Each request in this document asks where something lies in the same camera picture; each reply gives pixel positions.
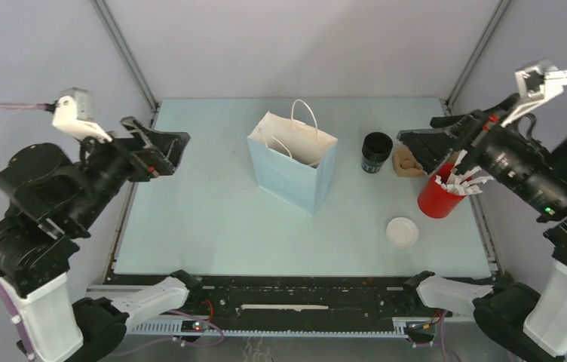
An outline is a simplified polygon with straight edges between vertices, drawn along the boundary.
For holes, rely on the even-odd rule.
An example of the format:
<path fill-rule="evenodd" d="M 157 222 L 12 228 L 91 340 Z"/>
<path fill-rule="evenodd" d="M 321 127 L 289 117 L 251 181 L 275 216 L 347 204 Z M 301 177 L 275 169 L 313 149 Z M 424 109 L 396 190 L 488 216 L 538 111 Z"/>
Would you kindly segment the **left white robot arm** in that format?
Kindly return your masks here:
<path fill-rule="evenodd" d="M 0 221 L 0 285 L 17 309 L 26 336 L 19 346 L 39 361 L 98 361 L 137 325 L 166 311 L 193 314 L 202 304 L 200 282 L 186 271 L 114 299 L 69 298 L 70 257 L 76 241 L 125 183 L 176 172 L 190 141 L 186 132 L 153 130 L 122 119 L 129 137 L 80 143 L 71 161 L 56 144 L 16 153 L 0 172 L 9 207 Z"/>

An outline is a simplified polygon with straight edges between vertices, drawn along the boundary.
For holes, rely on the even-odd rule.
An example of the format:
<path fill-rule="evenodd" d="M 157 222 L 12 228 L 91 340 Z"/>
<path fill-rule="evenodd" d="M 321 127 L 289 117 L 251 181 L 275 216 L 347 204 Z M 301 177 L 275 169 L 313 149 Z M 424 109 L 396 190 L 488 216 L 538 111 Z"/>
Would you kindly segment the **light blue paper bag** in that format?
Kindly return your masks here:
<path fill-rule="evenodd" d="M 315 215 L 333 183 L 338 141 L 304 100 L 293 101 L 287 118 L 266 112 L 247 135 L 258 187 Z"/>

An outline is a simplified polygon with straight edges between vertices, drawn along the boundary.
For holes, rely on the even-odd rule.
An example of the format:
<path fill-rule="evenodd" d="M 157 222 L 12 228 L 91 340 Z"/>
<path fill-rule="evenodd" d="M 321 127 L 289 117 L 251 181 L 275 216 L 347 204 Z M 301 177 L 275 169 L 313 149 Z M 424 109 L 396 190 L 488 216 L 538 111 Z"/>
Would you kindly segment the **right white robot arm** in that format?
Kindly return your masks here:
<path fill-rule="evenodd" d="M 402 130 L 398 140 L 428 173 L 452 151 L 465 151 L 458 169 L 479 167 L 551 222 L 553 271 L 542 292 L 520 282 L 506 287 L 468 284 L 423 271 L 403 287 L 403 307 L 469 314 L 483 333 L 525 361 L 562 361 L 567 355 L 567 138 L 553 151 L 523 136 L 503 117 L 475 110 L 435 117 L 428 129 Z"/>

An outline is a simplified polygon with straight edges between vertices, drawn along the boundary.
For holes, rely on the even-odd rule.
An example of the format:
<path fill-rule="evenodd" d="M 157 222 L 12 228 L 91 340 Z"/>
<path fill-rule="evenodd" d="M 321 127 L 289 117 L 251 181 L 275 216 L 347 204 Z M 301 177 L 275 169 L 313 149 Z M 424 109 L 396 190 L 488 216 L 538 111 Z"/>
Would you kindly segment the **red cup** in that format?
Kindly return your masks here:
<path fill-rule="evenodd" d="M 420 192 L 417 202 L 421 212 L 430 218 L 443 219 L 447 217 L 465 198 L 465 195 L 457 195 L 442 188 L 436 179 L 439 176 L 445 181 L 451 173 L 453 163 L 445 163 L 432 176 L 429 177 L 424 188 Z"/>

